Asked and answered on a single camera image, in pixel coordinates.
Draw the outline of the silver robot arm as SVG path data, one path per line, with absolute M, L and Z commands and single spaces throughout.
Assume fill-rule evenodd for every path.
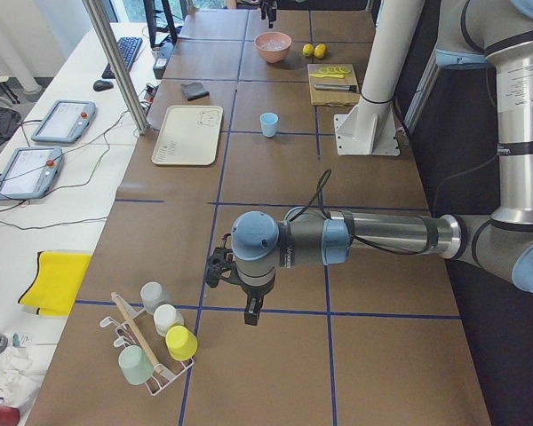
M 387 216 L 328 211 L 314 196 L 282 221 L 244 213 L 208 258 L 205 281 L 243 290 L 247 324 L 258 323 L 278 269 L 341 264 L 354 244 L 460 260 L 533 293 L 533 1 L 442 2 L 436 62 L 496 70 L 499 207 L 487 216 Z

